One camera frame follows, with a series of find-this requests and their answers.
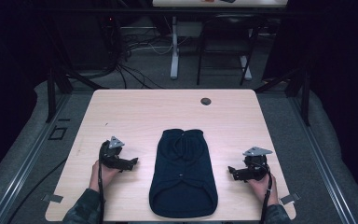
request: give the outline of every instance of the metal bracket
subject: metal bracket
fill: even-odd
[[[251,147],[249,150],[243,152],[242,154],[244,156],[263,156],[266,154],[271,154],[272,151],[268,149],[264,149],[261,147]]]
[[[118,140],[118,138],[112,136],[109,143],[109,148],[123,147],[124,143]]]
[[[287,195],[280,199],[281,204],[285,205],[287,203],[294,203],[295,201],[299,200],[301,197],[298,195],[298,193],[293,193],[290,195]]]
[[[42,201],[44,202],[55,202],[55,203],[60,203],[62,201],[63,197],[59,196],[59,195],[55,195],[55,194],[45,194],[45,196],[43,196],[43,198],[41,198]]]

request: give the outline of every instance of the sleeve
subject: sleeve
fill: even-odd
[[[266,224],[289,224],[292,220],[280,204],[273,204],[267,208]]]
[[[86,189],[75,205],[69,209],[62,223],[98,223],[100,215],[100,194],[92,189]]]

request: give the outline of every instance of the chair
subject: chair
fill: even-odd
[[[244,75],[249,67],[255,41],[266,19],[257,15],[228,15],[214,16],[203,23],[199,38],[199,66],[197,73],[197,85],[200,84],[201,69],[226,68],[242,69],[241,85]],[[246,57],[246,64],[229,65],[213,64],[204,65],[203,57],[206,54],[218,56],[237,56],[239,63],[241,57]],[[224,58],[219,57],[219,63],[224,63]]]

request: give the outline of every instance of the dark background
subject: dark background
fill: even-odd
[[[88,1],[82,3],[86,3],[84,7],[90,6]],[[136,1],[128,3],[130,7],[144,7]],[[318,19],[282,21],[264,78],[283,76],[299,67],[309,52],[314,53],[309,69],[311,89],[323,102],[337,132],[342,160],[358,183],[358,1],[350,3],[289,1],[288,11],[327,13]],[[50,20],[47,26],[51,33],[47,33],[39,17],[29,10],[33,4],[0,0],[0,160],[33,112],[34,87],[47,79],[54,64],[104,69],[111,62],[111,46],[105,42],[103,32],[95,27],[105,21],[88,18],[81,22],[88,26],[71,30],[68,23],[55,26],[57,19]],[[95,44],[71,48],[71,39],[85,41],[77,39],[82,32],[88,35],[80,36]],[[100,58],[80,57],[84,51]]]

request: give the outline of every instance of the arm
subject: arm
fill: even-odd
[[[63,223],[98,223],[100,215],[98,168],[99,162],[96,161],[94,165],[92,165],[89,188],[83,192],[75,205],[66,213],[62,221]],[[118,169],[109,169],[102,165],[102,180],[104,189],[109,185],[110,182],[112,182],[113,177],[118,172]]]
[[[252,187],[256,197],[260,202],[264,202],[264,197],[267,192],[269,185],[269,176],[265,175],[263,179],[257,181],[254,179],[248,180],[249,185]],[[266,223],[267,224],[287,224],[292,223],[289,216],[287,216],[286,211],[283,206],[279,204],[278,200],[278,191],[276,186],[275,176],[272,175],[272,188],[269,195],[267,203],[267,213],[266,213]]]

